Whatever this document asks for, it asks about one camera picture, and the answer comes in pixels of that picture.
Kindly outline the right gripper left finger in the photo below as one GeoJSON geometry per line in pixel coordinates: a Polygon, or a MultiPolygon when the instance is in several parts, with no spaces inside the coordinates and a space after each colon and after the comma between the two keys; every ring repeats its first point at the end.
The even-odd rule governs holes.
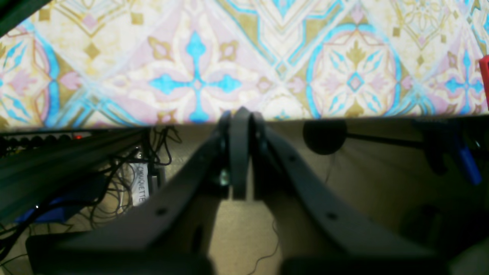
{"type": "Polygon", "coordinates": [[[229,185],[225,112],[209,138],[149,200],[107,225],[82,233],[27,239],[35,275],[213,275],[207,253],[229,185]]]}

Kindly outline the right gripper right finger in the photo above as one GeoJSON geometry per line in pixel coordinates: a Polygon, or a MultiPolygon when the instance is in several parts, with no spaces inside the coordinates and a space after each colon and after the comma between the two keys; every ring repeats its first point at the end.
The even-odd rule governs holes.
{"type": "Polygon", "coordinates": [[[252,113],[254,197],[276,221],[280,275],[446,275],[437,254],[359,213],[252,113]]]}

